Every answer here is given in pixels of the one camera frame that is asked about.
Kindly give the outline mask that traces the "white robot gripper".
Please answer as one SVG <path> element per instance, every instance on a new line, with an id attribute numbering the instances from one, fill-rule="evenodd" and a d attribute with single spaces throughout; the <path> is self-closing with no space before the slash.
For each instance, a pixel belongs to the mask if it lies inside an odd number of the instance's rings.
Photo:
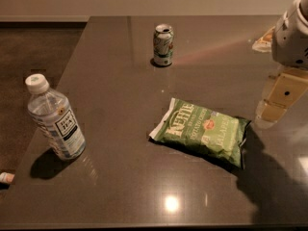
<path id="1" fill-rule="evenodd" d="M 283 13 L 275 27 L 268 29 L 253 44 L 261 53 L 272 52 L 282 64 L 270 75 L 255 112 L 255 123 L 261 129 L 276 124 L 308 90 L 308 0 L 295 0 Z"/>

